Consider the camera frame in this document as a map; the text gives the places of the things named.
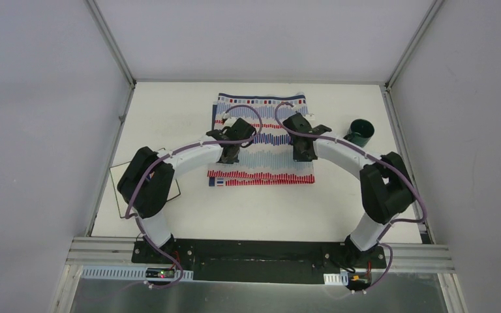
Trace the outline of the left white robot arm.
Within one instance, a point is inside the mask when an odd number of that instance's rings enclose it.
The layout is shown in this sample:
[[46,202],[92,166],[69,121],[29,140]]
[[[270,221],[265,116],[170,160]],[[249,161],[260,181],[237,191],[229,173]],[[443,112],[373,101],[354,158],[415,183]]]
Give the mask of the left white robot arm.
[[117,191],[127,204],[126,218],[136,219],[149,245],[147,253],[156,263],[168,262],[173,254],[173,235],[162,212],[173,181],[202,166],[237,162],[240,150],[251,145],[261,130],[237,118],[170,152],[147,146],[137,150],[117,183]]

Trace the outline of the white square plate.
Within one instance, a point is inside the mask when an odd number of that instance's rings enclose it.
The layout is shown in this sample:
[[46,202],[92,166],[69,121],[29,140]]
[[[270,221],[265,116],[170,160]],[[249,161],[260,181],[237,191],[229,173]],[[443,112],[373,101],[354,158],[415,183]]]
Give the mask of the white square plate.
[[[125,203],[128,203],[132,198],[142,174],[158,158],[158,153],[147,146],[137,150],[132,162],[128,164],[116,186]],[[132,205],[139,216],[142,218],[155,216],[168,201],[180,197],[179,183],[173,178],[173,175],[173,166],[167,165],[164,161],[157,164],[146,175]]]

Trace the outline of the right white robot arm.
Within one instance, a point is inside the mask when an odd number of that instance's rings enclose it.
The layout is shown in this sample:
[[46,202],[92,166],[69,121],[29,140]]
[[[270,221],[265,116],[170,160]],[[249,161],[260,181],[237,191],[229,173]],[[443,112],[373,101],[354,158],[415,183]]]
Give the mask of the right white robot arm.
[[330,128],[312,127],[301,113],[291,115],[281,126],[290,135],[296,162],[322,158],[359,180],[364,214],[345,239],[342,257],[343,263],[361,267],[390,222],[418,198],[402,157],[394,152],[372,155],[347,140],[329,137]]

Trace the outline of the dark green mug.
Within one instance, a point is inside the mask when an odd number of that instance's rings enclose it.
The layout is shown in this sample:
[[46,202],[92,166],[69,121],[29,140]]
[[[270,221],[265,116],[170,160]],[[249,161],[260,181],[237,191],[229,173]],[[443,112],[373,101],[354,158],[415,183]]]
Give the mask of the dark green mug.
[[365,119],[356,119],[350,123],[344,139],[359,147],[365,147],[375,132],[374,125]]

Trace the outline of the patterned cloth napkin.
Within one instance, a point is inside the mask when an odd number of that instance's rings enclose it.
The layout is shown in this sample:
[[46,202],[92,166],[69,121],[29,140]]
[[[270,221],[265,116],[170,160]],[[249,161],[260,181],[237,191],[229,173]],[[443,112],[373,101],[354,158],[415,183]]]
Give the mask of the patterned cloth napkin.
[[294,113],[309,115],[306,97],[298,93],[290,97],[280,96],[239,96],[220,93],[213,105],[213,128],[224,126],[222,116],[232,106],[229,114],[242,118],[255,128],[260,123],[254,112],[240,105],[252,106],[261,116],[263,128],[253,143],[239,151],[238,161],[233,164],[212,164],[207,168],[209,186],[249,186],[249,185],[300,185],[315,182],[311,162],[293,160],[290,135],[274,118],[274,111],[281,102],[288,102],[277,111],[280,121]]

